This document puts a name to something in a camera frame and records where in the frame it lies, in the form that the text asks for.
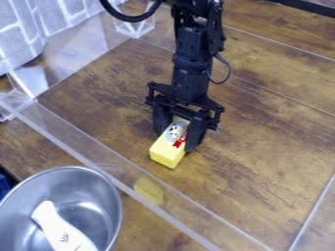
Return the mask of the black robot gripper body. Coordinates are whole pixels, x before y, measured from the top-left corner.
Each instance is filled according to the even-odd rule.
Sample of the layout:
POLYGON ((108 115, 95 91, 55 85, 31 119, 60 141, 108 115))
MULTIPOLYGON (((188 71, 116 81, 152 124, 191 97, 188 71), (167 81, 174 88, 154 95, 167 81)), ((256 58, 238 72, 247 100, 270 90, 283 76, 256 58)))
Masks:
POLYGON ((216 130, 226 108, 208 97, 208 86, 214 60, 194 61, 172 55, 174 69, 171 84, 148 82, 146 104, 160 104, 172 116, 191 121, 195 117, 207 121, 207 129, 216 130))

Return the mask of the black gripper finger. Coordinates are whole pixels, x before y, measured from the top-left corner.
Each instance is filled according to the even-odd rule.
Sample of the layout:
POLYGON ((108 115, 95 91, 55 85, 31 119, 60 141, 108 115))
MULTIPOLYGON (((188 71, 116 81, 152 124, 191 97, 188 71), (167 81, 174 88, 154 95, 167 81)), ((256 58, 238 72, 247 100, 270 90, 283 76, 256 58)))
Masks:
POLYGON ((160 104, 154 105, 154 133, 160 136, 172 121, 172 114, 170 109, 160 104))
POLYGON ((207 132, 207 121, 203 118, 195 117, 190 121, 187 128, 186 152, 192 152, 203 141, 207 132))

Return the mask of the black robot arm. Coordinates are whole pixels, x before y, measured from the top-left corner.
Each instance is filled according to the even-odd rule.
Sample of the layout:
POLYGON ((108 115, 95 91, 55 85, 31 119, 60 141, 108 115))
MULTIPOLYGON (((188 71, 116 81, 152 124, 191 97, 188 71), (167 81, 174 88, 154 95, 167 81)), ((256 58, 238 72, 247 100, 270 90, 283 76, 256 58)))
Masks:
POLYGON ((154 132, 160 135, 179 116, 188 120, 186 152, 216 129, 226 108, 208 97, 210 82, 223 84, 232 67, 222 57, 224 0, 167 0, 174 18, 175 53, 171 84, 148 82, 146 104, 152 107, 154 132))

